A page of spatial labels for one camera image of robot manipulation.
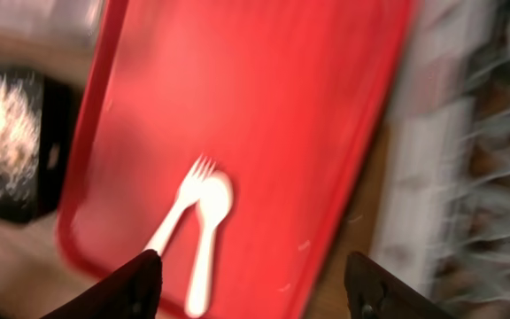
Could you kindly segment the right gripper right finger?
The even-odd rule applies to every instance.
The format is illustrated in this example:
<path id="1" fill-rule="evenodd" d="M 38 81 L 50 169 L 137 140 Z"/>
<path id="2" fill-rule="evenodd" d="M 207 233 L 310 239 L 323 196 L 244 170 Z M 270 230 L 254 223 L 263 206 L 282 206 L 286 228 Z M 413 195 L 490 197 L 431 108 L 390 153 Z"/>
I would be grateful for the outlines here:
<path id="1" fill-rule="evenodd" d="M 347 256 L 344 288 L 351 319 L 453 319 L 360 252 Z"/>

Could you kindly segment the white plastic fork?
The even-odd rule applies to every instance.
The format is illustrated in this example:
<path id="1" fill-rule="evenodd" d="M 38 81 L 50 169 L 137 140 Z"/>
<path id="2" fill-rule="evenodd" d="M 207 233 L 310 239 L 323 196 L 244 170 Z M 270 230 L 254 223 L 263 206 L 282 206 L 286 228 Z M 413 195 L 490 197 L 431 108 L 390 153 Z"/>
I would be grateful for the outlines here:
<path id="1" fill-rule="evenodd" d="M 144 247 L 145 250 L 154 250 L 159 256 L 163 254 L 182 214 L 198 202 L 203 182 L 212 175 L 214 168 L 215 162 L 204 155 L 194 162 L 182 179 L 172 207 Z"/>

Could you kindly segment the red serving tray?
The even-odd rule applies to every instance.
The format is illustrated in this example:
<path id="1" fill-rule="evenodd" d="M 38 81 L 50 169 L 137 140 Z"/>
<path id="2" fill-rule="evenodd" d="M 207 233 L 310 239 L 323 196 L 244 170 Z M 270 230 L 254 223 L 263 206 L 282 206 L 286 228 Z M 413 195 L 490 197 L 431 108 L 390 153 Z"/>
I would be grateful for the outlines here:
<path id="1" fill-rule="evenodd" d="M 104 277 L 200 156 L 227 173 L 210 318 L 299 318 L 359 176 L 415 0 L 110 0 L 56 230 Z"/>

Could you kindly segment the white plastic spoon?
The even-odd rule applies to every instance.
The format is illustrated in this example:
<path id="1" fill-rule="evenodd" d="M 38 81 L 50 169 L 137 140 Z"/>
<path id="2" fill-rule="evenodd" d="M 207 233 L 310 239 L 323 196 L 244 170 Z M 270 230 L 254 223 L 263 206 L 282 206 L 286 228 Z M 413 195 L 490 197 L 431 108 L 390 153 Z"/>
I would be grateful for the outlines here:
<path id="1" fill-rule="evenodd" d="M 197 253 L 184 307 L 191 318 L 201 317 L 209 307 L 217 229 L 230 212 L 234 199 L 232 183 L 221 171 L 208 177 L 201 191 L 197 204 L 200 226 Z"/>

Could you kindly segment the rice and mushroom leftovers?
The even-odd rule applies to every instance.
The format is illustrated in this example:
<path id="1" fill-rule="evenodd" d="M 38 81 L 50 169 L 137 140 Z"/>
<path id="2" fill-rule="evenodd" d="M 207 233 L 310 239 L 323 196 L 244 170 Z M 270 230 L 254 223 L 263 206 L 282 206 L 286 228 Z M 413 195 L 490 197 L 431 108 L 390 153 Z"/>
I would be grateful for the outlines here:
<path id="1" fill-rule="evenodd" d="M 21 83 L 8 84 L 0 76 L 0 198 L 22 198 L 39 163 L 42 112 L 35 108 Z"/>

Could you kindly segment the black waste tray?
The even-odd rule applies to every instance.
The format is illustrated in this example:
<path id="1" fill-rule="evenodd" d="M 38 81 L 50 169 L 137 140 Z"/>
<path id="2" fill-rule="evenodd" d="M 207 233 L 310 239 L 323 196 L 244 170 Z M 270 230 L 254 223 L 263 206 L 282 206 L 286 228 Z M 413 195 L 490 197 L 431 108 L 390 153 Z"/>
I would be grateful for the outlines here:
<path id="1" fill-rule="evenodd" d="M 57 208 L 82 91 L 21 66 L 0 65 L 0 80 L 20 86 L 29 110 L 42 117 L 35 171 L 20 178 L 15 190 L 0 175 L 0 220 L 26 224 Z"/>

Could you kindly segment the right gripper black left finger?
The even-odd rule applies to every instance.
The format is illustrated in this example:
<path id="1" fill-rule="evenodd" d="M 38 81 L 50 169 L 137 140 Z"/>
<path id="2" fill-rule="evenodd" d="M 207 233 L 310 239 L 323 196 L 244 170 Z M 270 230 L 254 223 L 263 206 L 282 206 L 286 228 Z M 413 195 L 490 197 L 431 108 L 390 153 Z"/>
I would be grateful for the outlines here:
<path id="1" fill-rule="evenodd" d="M 154 319 L 162 260 L 146 250 L 43 319 Z"/>

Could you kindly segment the grey dishwasher rack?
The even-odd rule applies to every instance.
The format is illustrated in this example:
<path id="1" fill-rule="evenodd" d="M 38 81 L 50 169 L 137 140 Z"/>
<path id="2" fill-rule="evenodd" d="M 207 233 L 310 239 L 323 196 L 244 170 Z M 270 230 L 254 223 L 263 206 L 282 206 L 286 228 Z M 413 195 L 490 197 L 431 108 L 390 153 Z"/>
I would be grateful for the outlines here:
<path id="1" fill-rule="evenodd" d="M 389 119 L 371 258 L 455 318 L 510 318 L 510 0 L 423 2 Z"/>

